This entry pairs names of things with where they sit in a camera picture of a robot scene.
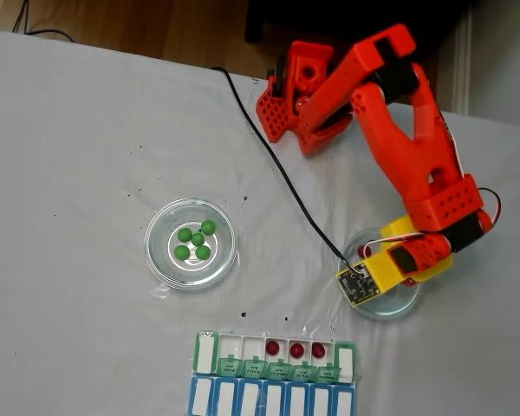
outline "robotic arm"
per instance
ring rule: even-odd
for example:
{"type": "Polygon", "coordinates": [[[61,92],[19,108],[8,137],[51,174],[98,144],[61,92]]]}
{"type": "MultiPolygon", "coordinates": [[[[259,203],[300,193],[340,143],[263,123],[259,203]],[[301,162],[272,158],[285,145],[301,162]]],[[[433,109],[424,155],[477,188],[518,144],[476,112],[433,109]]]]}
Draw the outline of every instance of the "robotic arm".
{"type": "Polygon", "coordinates": [[[269,141],[292,130],[307,156],[327,146],[354,114],[375,161],[403,199],[407,216],[381,229],[381,250],[337,275],[354,306],[447,269],[453,252],[493,226],[473,177],[462,170],[424,71],[407,60],[414,49],[406,27],[395,25],[356,43],[328,76],[331,47],[293,42],[287,76],[279,62],[257,102],[269,141]],[[404,94],[414,110],[412,140],[387,110],[404,94]]]}

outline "white label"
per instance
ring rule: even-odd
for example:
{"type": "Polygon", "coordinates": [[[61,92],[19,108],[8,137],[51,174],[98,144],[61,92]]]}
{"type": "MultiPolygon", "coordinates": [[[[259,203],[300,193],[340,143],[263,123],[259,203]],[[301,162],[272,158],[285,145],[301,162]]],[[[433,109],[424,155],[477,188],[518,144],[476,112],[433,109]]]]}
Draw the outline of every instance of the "white label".
{"type": "Polygon", "coordinates": [[[302,387],[291,388],[291,407],[289,416],[304,416],[304,394],[302,387]]]}
{"type": "Polygon", "coordinates": [[[337,415],[336,416],[350,416],[350,405],[352,401],[352,394],[350,392],[339,392],[337,396],[337,415]]]}
{"type": "Polygon", "coordinates": [[[231,416],[233,414],[233,383],[220,383],[218,398],[218,416],[231,416]]]}
{"type": "Polygon", "coordinates": [[[201,336],[198,338],[198,342],[197,373],[209,374],[211,371],[211,359],[214,355],[214,337],[201,336]]]}
{"type": "Polygon", "coordinates": [[[314,390],[314,414],[312,416],[328,416],[329,391],[325,388],[314,390]]]}
{"type": "Polygon", "coordinates": [[[246,383],[243,391],[241,416],[254,416],[257,411],[258,385],[246,383]]]}
{"type": "Polygon", "coordinates": [[[353,350],[341,348],[339,350],[339,373],[340,383],[351,383],[353,381],[353,350]]]}
{"type": "Polygon", "coordinates": [[[281,387],[268,386],[266,397],[266,416],[280,416],[281,414],[281,387]]]}
{"type": "Polygon", "coordinates": [[[193,416],[206,416],[208,410],[208,399],[210,398],[211,380],[197,379],[197,386],[194,391],[194,401],[192,403],[193,416]]]}

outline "wall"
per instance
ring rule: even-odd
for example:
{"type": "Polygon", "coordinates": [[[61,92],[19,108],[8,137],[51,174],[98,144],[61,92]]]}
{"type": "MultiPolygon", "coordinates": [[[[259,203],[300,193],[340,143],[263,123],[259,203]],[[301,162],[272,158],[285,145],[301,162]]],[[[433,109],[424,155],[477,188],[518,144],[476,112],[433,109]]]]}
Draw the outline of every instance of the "wall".
{"type": "Polygon", "coordinates": [[[488,0],[471,16],[468,114],[520,124],[520,0],[488,0]]]}

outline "wooden floor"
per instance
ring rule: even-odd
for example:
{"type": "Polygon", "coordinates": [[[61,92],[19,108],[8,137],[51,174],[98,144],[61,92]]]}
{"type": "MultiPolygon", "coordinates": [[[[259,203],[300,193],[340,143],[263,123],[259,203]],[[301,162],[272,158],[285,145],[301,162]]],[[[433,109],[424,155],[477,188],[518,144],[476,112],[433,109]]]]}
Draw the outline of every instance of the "wooden floor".
{"type": "MultiPolygon", "coordinates": [[[[23,0],[3,0],[0,29],[11,29],[23,0]]],[[[335,59],[349,42],[264,25],[258,44],[244,41],[246,0],[30,0],[29,29],[61,29],[76,42],[200,67],[266,77],[296,39],[331,44],[335,59]]],[[[45,35],[62,39],[58,35],[45,35]]],[[[437,59],[423,62],[432,85],[437,59]]]]}

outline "screw hole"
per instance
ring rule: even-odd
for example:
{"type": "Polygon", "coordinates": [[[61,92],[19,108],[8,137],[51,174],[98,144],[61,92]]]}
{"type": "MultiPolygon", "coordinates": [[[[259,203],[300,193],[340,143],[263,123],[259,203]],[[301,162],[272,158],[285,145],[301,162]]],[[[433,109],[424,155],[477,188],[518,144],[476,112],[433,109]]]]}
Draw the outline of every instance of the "screw hole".
{"type": "Polygon", "coordinates": [[[314,76],[314,69],[312,67],[306,66],[302,68],[302,74],[308,80],[314,76]]]}

